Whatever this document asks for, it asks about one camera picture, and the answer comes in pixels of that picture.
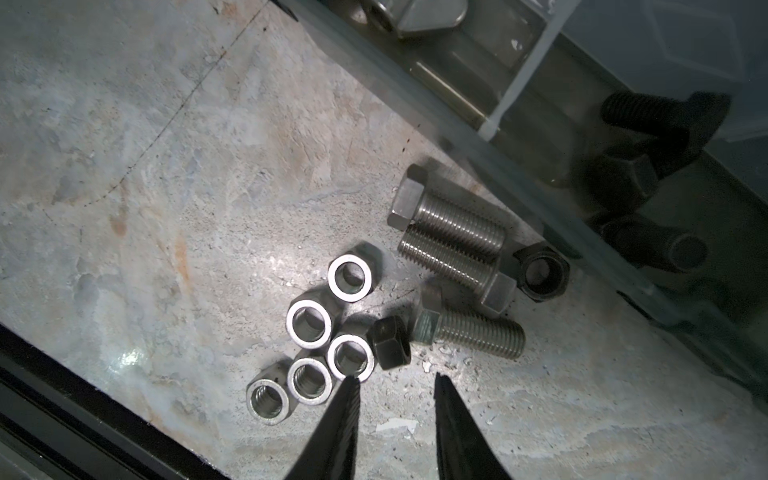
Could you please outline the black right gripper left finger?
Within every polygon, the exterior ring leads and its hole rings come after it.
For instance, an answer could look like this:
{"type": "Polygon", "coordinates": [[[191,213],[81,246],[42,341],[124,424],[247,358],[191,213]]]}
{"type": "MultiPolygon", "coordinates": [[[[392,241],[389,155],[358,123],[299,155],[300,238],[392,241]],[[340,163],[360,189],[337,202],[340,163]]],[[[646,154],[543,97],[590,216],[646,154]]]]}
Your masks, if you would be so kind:
{"type": "Polygon", "coordinates": [[[359,414],[360,382],[347,376],[286,479],[353,479],[359,414]]]}

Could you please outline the black hex bolt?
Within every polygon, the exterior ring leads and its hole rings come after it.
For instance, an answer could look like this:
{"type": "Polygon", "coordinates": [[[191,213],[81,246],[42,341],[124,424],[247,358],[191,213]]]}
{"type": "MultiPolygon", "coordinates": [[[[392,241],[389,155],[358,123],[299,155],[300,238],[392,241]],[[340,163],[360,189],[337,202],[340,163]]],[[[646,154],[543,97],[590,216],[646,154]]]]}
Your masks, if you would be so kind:
{"type": "Polygon", "coordinates": [[[686,273],[700,268],[708,258],[708,246],[700,237],[684,229],[658,225],[636,213],[602,213],[587,224],[637,267],[686,273]]]}
{"type": "Polygon", "coordinates": [[[604,209],[631,213],[658,190],[659,176],[654,168],[654,140],[623,143],[608,147],[586,167],[586,186],[604,209]]]}

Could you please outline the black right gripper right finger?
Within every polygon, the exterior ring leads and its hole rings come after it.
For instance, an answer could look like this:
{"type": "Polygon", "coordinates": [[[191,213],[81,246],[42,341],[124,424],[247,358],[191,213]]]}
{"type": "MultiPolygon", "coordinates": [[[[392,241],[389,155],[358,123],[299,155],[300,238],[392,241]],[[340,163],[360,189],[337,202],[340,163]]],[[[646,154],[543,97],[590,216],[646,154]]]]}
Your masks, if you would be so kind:
{"type": "Polygon", "coordinates": [[[436,374],[434,400],[439,478],[512,479],[447,375],[436,374]]]}

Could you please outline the small black screw apart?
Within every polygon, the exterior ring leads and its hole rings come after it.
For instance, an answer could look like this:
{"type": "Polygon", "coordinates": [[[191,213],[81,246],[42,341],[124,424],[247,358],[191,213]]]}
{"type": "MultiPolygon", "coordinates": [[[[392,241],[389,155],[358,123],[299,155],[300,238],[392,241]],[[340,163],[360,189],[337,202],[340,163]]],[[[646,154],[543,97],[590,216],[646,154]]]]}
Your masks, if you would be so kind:
{"type": "Polygon", "coordinates": [[[600,115],[609,125],[656,138],[651,158],[663,179],[696,160],[726,119],[731,96],[696,91],[685,100],[619,91],[604,100],[600,115]]]}

